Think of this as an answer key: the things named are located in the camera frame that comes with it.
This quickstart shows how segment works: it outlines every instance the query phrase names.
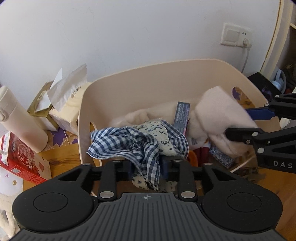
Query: white wall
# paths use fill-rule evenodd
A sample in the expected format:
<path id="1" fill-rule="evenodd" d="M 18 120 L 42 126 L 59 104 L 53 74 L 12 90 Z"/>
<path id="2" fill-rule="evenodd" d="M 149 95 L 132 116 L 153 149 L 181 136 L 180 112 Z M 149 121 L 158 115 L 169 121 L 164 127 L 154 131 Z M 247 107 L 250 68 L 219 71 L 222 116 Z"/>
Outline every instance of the white wall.
<path id="1" fill-rule="evenodd" d="M 241 69 L 245 50 L 220 45 L 224 22 L 254 30 L 248 76 L 262 66 L 278 8 L 279 0 L 6 0 L 0 82 L 27 108 L 61 67 L 69 73 L 87 63 L 89 81 L 190 58 L 218 58 Z"/>

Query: crosshair logo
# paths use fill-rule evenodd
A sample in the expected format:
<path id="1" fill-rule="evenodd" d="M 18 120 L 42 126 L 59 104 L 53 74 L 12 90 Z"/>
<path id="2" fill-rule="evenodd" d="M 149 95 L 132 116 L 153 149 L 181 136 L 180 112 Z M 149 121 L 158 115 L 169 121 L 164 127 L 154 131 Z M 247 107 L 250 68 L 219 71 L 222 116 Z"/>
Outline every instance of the crosshair logo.
<path id="1" fill-rule="evenodd" d="M 143 198 L 146 199 L 146 200 L 148 200 L 148 199 L 150 199 L 150 198 L 152 198 L 152 197 L 149 196 L 149 195 L 146 195 L 146 196 L 144 196 Z"/>

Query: gray ribbed panel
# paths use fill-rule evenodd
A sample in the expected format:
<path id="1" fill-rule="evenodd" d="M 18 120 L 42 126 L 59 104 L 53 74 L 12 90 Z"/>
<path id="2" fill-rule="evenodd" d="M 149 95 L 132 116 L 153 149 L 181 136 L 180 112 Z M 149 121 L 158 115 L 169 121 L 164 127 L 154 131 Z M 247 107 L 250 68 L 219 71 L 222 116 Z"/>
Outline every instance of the gray ribbed panel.
<path id="1" fill-rule="evenodd" d="M 124 193 L 102 203 L 80 226 L 57 234 L 21 230 L 12 241 L 283 241 L 274 230 L 236 234 L 210 223 L 195 203 L 182 202 L 173 193 Z"/>

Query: black circular housing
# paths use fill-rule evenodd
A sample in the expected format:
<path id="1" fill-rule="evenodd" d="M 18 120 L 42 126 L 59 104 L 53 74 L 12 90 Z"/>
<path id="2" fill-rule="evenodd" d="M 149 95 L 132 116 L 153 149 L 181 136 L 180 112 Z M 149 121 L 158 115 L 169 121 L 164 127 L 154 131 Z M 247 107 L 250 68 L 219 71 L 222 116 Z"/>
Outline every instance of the black circular housing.
<path id="1" fill-rule="evenodd" d="M 276 194 L 245 180 L 219 182 L 204 196 L 201 207 L 216 225 L 244 233 L 275 228 L 282 214 Z"/>
<path id="2" fill-rule="evenodd" d="M 59 232 L 86 220 L 94 205 L 75 182 L 47 181 L 21 193 L 12 210 L 21 228 L 34 232 Z"/>

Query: qr code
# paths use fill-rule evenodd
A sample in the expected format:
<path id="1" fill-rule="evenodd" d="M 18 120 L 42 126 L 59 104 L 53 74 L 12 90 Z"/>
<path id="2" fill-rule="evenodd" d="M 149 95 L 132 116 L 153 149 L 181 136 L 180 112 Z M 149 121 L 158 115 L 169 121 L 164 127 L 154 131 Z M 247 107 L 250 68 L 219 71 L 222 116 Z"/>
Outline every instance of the qr code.
<path id="1" fill-rule="evenodd" d="M 17 168 L 12 169 L 11 171 L 14 172 L 14 173 L 16 173 L 16 174 L 18 174 L 18 173 L 21 172 L 21 170 L 19 170 L 19 169 L 17 169 Z"/>

